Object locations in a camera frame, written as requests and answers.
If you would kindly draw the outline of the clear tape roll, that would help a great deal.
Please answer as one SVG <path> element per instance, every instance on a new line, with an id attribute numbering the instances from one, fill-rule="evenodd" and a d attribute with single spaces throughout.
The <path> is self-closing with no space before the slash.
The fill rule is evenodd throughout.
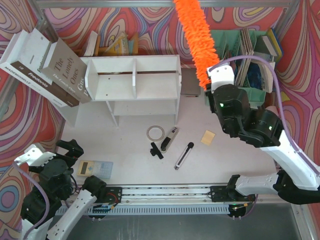
<path id="1" fill-rule="evenodd" d="M 158 142 L 165 136 L 164 129 L 159 125 L 152 125 L 146 131 L 147 138 L 152 142 Z"/>

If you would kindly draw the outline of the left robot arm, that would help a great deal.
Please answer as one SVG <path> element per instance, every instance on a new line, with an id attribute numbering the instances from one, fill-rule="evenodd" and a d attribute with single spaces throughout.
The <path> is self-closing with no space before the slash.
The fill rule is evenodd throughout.
<path id="1" fill-rule="evenodd" d="M 105 202 L 107 184 L 92 175 L 85 180 L 66 213 L 50 226 L 62 202 L 73 194 L 72 167 L 84 154 L 74 139 L 59 140 L 56 146 L 67 153 L 49 152 L 35 143 L 14 160 L 13 166 L 33 184 L 20 212 L 23 240 L 65 240 L 91 204 Z"/>

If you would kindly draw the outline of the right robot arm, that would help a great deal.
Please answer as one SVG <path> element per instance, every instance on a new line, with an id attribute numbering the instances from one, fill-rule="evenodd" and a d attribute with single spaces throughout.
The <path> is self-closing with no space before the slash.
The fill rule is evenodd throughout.
<path id="1" fill-rule="evenodd" d="M 216 114 L 222 131 L 267 153 L 280 166 L 277 173 L 248 177 L 234 174 L 222 194 L 236 201 L 250 195 L 275 194 L 296 205 L 320 201 L 319 166 L 289 138 L 284 124 L 268 109 L 250 107 L 247 92 L 232 84 L 204 92 L 210 110 Z"/>

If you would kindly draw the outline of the black white marker pen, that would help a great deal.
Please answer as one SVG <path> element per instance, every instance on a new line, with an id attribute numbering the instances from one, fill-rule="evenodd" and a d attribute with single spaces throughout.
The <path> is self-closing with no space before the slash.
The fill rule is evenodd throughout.
<path id="1" fill-rule="evenodd" d="M 187 159 L 188 155 L 190 154 L 191 150 L 194 147 L 194 143 L 193 142 L 189 142 L 187 144 L 187 146 L 185 147 L 185 149 L 182 151 L 182 154 L 180 155 L 180 157 L 178 158 L 178 160 L 176 161 L 175 165 L 174 165 L 174 169 L 177 171 L 181 168 L 181 166 L 183 165 L 184 161 Z"/>

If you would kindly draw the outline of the orange microfiber duster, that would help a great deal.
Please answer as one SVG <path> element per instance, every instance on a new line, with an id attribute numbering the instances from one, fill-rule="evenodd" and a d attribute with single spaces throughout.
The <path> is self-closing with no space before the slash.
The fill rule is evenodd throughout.
<path id="1" fill-rule="evenodd" d="M 207 68 L 220 62 L 210 26 L 198 0 L 175 0 L 173 3 L 192 55 L 199 86 L 206 90 L 211 82 Z"/>

